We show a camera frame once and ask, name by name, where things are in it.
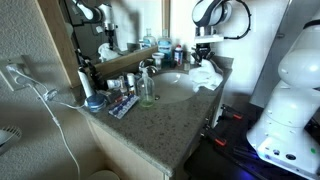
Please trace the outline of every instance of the power cord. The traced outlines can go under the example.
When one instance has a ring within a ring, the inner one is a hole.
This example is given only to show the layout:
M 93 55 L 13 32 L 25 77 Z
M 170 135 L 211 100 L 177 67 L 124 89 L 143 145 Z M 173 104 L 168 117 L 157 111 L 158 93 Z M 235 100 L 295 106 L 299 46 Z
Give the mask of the power cord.
M 85 106 L 85 103 L 82 104 L 81 106 L 71 106 L 71 105 L 69 105 L 69 104 L 66 104 L 66 103 L 63 103 L 63 102 L 60 102 L 60 101 L 52 100 L 52 102 L 59 103 L 59 104 L 61 104 L 61 105 L 67 106 L 67 107 L 69 107 L 69 108 L 71 108 L 71 109 L 80 109 L 80 108 L 83 108 L 83 107 Z
M 246 12 L 248 14 L 248 27 L 242 35 L 236 36 L 236 37 L 224 37 L 224 39 L 239 40 L 239 39 L 245 37 L 249 33 L 249 31 L 251 30 L 251 15 L 252 14 L 250 13 L 250 9 L 249 9 L 248 5 L 242 0 L 235 0 L 235 1 L 242 4 L 243 7 L 246 9 Z
M 17 84 L 21 84 L 21 85 L 27 85 L 27 86 L 31 87 L 31 88 L 35 91 L 35 93 L 37 94 L 37 96 L 40 98 L 40 100 L 42 101 L 42 103 L 44 104 L 44 106 L 47 108 L 48 112 L 50 113 L 50 115 L 51 115 L 51 117 L 52 117 L 52 120 L 54 121 L 54 123 L 57 125 L 57 127 L 58 127 L 59 130 L 60 130 L 60 133 L 61 133 L 61 136 L 62 136 L 62 140 L 63 140 L 63 143 L 64 143 L 67 151 L 69 152 L 71 158 L 73 159 L 74 163 L 75 163 L 76 166 L 77 166 L 78 180 L 80 180 L 80 166 L 79 166 L 79 163 L 78 163 L 77 159 L 76 159 L 75 156 L 72 154 L 72 152 L 71 152 L 71 150 L 70 150 L 70 148 L 69 148 L 69 145 L 68 145 L 68 143 L 67 143 L 67 141 L 66 141 L 66 138 L 65 138 L 64 132 L 63 132 L 63 130 L 62 130 L 62 128 L 61 128 L 61 125 L 60 125 L 59 120 L 54 116 L 53 112 L 51 111 L 50 107 L 48 106 L 48 104 L 47 104 L 47 102 L 46 102 L 46 101 L 48 101 L 48 100 L 52 100 L 52 99 L 54 98 L 54 96 L 57 94 L 57 91 L 56 91 L 55 89 L 48 91 L 47 87 L 46 87 L 44 84 L 42 84 L 42 83 L 34 80 L 33 78 L 31 78 L 31 77 L 23 74 L 22 72 L 19 71 L 18 67 L 15 66 L 15 65 L 13 65 L 13 66 L 9 65 L 9 66 L 7 66 L 7 69 L 8 69 L 9 71 L 14 71 L 14 72 L 16 72 L 17 74 L 19 74 L 21 77 L 18 77 L 18 78 L 15 79 L 16 83 L 17 83 Z M 40 94 L 40 92 L 39 92 L 39 91 L 37 90 L 37 88 L 34 86 L 34 83 L 33 83 L 33 82 L 42 85 L 42 86 L 46 89 L 46 93 L 45 93 L 43 96 Z
M 70 148 L 69 148 L 69 145 L 66 141 L 66 138 L 64 136 L 64 133 L 63 133 L 63 130 L 60 126 L 60 122 L 59 120 L 54 116 L 53 112 L 51 111 L 51 109 L 49 108 L 48 104 L 46 103 L 46 101 L 43 99 L 43 97 L 41 96 L 41 94 L 39 93 L 39 91 L 33 86 L 33 85 L 29 85 L 29 87 L 31 87 L 35 93 L 38 95 L 38 97 L 40 98 L 40 100 L 42 101 L 42 103 L 44 104 L 44 106 L 47 108 L 47 110 L 49 111 L 51 117 L 52 117 L 52 120 L 56 123 L 56 125 L 58 126 L 59 130 L 60 130 L 60 133 L 61 133 L 61 136 L 62 136 L 62 140 L 64 142 L 64 145 L 66 147 L 66 149 L 68 150 L 71 158 L 73 159 L 74 163 L 76 164 L 77 166 L 77 171 L 78 171 L 78 180 L 80 180 L 80 166 L 79 166 L 79 163 L 77 161 L 77 159 L 74 157 L 74 155 L 72 154 Z

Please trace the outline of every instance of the toiletries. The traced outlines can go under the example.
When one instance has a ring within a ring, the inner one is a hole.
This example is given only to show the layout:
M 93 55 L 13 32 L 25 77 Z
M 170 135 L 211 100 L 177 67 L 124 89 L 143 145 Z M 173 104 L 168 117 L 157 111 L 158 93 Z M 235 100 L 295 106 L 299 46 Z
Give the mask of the toiletries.
M 115 106 L 111 106 L 111 108 L 109 109 L 109 114 L 118 119 L 121 119 L 138 100 L 138 96 L 130 94 L 128 98 L 124 99 L 121 103 Z
M 123 97 L 120 89 L 108 89 L 107 91 L 99 90 L 98 93 L 105 96 L 107 104 L 119 102 Z
M 134 80 L 134 74 L 133 73 L 128 73 L 127 74 L 127 79 L 128 79 L 128 89 L 129 89 L 129 94 L 135 94 L 136 93 L 136 87 L 135 87 L 135 80 Z
M 191 52 L 190 52 L 189 57 L 190 57 L 190 64 L 191 64 L 191 65 L 195 64 L 195 59 L 194 59 L 194 57 L 192 56 L 192 53 L 191 53 Z
M 154 82 L 148 76 L 146 68 L 143 68 L 142 71 L 142 77 L 137 82 L 139 104 L 142 107 L 151 107 L 155 101 Z
M 109 89 L 120 89 L 121 81 L 119 79 L 108 79 L 107 84 Z
M 90 86 L 86 71 L 84 70 L 84 68 L 80 67 L 78 70 L 78 74 L 79 74 L 84 92 L 86 94 L 86 97 L 89 98 L 90 96 L 95 94 L 95 91 Z
M 152 54 L 152 58 L 155 59 L 155 66 L 158 70 L 161 70 L 161 67 L 162 67 L 162 59 L 164 58 L 164 53 L 160 53 L 160 52 L 157 52 L 157 53 L 153 53 Z
M 144 45 L 143 39 L 140 39 L 140 40 L 139 40 L 139 48 L 140 48 L 140 49 L 145 49 L 145 48 L 147 48 L 147 47 L 145 47 L 145 45 Z
M 162 31 L 162 37 L 158 39 L 158 51 L 165 54 L 163 58 L 164 64 L 171 64 L 171 39 L 168 37 L 168 30 Z
M 151 35 L 151 28 L 147 28 L 147 34 L 143 37 L 143 48 L 149 48 L 156 45 L 156 38 Z
M 189 61 L 186 61 L 186 62 L 184 63 L 184 70 L 185 70 L 185 71 L 189 71 L 189 70 L 190 70 L 190 62 L 189 62 Z
M 127 86 L 125 85 L 124 77 L 119 76 L 119 81 L 120 81 L 120 91 L 124 96 L 126 96 L 127 95 Z
M 91 112 L 100 112 L 106 107 L 106 99 L 102 94 L 94 94 L 86 99 Z
M 178 66 L 181 66 L 182 64 L 182 56 L 183 52 L 182 52 L 182 48 L 181 45 L 177 45 L 176 49 L 174 50 L 174 61 L 177 62 Z

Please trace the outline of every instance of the wall outlet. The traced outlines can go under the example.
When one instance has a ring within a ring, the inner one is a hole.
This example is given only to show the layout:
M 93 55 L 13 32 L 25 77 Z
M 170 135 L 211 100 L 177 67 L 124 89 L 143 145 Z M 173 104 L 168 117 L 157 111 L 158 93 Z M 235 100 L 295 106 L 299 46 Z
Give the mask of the wall outlet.
M 21 68 L 21 70 L 24 72 L 25 75 L 31 77 L 30 69 L 26 65 L 23 56 L 1 59 L 0 73 L 12 91 L 16 91 L 16 90 L 27 87 L 24 85 L 17 84 L 15 82 L 13 76 L 17 75 L 17 73 L 8 71 L 7 65 L 10 65 L 10 64 L 17 64 Z

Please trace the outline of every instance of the lotion bottle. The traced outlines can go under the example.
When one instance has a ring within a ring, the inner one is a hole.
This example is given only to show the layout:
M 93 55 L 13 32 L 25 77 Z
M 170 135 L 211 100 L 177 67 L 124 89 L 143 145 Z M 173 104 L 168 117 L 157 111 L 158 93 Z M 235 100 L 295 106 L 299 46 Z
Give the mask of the lotion bottle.
M 147 69 L 142 69 L 142 77 L 137 82 L 139 104 L 142 107 L 151 107 L 155 101 L 154 82 L 148 76 Z

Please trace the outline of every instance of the faucet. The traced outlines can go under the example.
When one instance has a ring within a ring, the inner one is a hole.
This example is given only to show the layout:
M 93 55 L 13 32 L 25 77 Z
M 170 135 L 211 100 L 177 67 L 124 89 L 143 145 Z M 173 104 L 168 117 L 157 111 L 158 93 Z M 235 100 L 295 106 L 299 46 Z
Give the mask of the faucet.
M 140 61 L 139 72 L 142 72 L 142 68 L 147 68 L 149 75 L 155 74 L 158 71 L 158 68 L 153 66 L 153 59 L 146 59 L 146 60 Z

